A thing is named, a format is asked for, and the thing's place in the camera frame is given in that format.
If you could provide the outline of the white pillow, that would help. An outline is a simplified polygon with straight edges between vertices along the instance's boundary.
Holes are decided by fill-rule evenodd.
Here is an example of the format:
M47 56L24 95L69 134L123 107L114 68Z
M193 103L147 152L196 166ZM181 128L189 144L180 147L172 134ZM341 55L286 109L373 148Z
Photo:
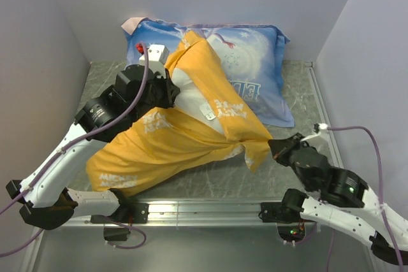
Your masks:
M209 121L202 115L199 107L203 103L208 103L208 100L190 79L188 74L179 68L175 68L171 80L180 89L180 94L175 100L175 107L212 128L219 134L225 135L224 129L217 118Z

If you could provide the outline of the yellow Mickey Mouse pillowcase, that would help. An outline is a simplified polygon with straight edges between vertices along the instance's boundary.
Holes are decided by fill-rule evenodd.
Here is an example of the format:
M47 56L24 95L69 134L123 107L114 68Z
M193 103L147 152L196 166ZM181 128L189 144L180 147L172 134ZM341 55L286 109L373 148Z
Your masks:
M272 135L227 80L207 40L186 32L169 55L166 68L170 77L175 68L188 74L208 100L225 135L175 106L154 108L87 161L92 190L119 187L133 196L181 171L238 154L255 171L269 154Z

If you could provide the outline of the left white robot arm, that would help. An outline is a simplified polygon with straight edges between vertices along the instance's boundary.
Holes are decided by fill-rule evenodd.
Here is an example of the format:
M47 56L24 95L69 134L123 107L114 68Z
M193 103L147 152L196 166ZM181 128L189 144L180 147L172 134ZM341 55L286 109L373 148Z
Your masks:
M52 230L73 217L102 215L113 222L129 219L135 209L119 187L81 192L67 185L97 151L148 111L173 107L179 92L164 67L133 64L120 71L113 85L77 113L59 146L32 175L7 183L10 197L22 204L19 213L23 221Z

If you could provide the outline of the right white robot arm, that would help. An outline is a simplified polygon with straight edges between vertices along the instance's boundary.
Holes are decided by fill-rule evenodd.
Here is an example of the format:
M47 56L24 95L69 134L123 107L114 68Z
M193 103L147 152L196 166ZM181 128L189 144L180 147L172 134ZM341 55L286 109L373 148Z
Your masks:
M288 189L279 204L261 204L264 222L289 224L315 221L349 235L380 260L407 265L407 220L387 204L356 173L333 166L302 135L269 140L272 157L293 170L304 190Z

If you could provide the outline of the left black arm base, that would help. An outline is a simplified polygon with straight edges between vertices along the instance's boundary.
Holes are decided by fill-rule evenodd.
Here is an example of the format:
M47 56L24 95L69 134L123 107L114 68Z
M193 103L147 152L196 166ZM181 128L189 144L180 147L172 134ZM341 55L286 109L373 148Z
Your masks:
M120 207L112 216L92 215L91 224L103 225L103 237L107 244L120 248L116 243L126 242L134 224L146 224L149 204L130 203Z

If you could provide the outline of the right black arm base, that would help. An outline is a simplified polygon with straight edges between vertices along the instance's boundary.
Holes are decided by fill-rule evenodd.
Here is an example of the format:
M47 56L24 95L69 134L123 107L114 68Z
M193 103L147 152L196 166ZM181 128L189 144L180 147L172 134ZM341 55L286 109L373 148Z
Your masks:
M305 221L298 212L286 208L282 203L260 203L258 217L262 223L275 223L279 238L286 243L295 245L305 238Z

